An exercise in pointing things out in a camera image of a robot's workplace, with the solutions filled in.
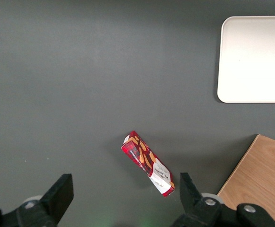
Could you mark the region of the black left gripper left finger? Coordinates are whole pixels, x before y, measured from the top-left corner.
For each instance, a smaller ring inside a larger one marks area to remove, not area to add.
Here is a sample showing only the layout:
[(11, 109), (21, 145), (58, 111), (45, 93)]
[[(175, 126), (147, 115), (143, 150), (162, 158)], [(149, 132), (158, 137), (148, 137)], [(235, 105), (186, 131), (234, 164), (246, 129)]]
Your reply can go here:
[(26, 199), (7, 214), (0, 209), (0, 227), (56, 227), (73, 198), (72, 174), (62, 174), (44, 195)]

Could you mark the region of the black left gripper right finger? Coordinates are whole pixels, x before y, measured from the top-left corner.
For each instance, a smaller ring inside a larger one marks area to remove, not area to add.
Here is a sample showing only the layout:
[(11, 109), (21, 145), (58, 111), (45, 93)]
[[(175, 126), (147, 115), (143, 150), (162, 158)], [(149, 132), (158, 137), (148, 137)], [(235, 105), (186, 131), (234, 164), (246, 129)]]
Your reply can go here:
[(275, 227), (275, 220), (256, 204), (242, 203), (233, 210), (217, 195), (202, 195), (189, 173), (180, 174), (179, 192), (185, 213), (174, 227)]

